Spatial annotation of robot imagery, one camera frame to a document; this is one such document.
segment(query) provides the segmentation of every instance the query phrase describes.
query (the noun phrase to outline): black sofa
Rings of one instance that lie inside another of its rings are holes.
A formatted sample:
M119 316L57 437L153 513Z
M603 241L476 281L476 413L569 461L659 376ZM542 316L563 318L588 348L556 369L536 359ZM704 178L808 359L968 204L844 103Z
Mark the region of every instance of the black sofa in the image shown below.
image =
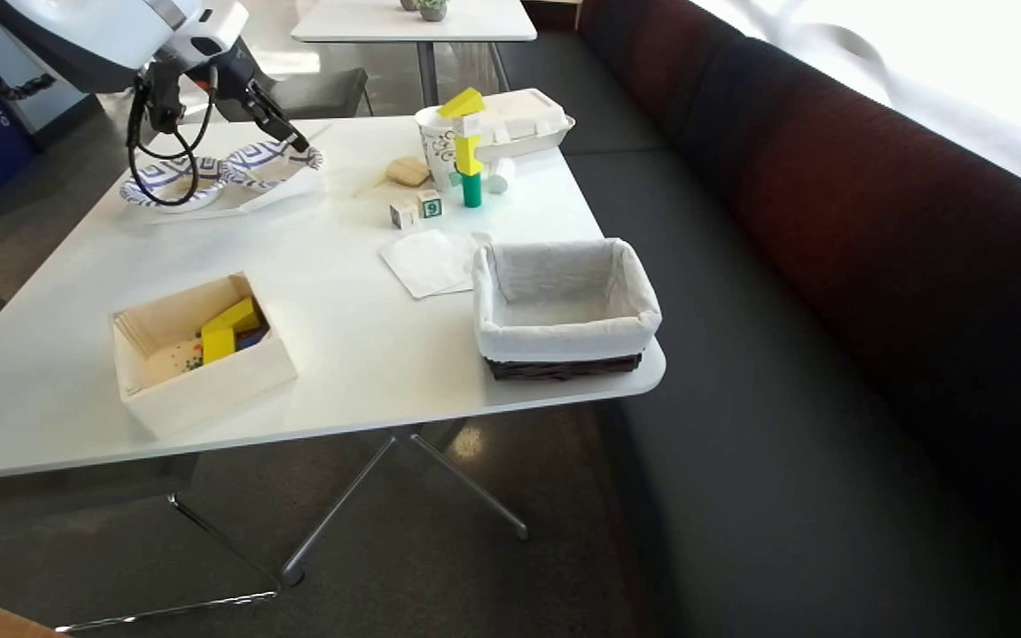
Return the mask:
M1021 182L691 0L499 46L659 290L599 404L652 635L1021 635Z

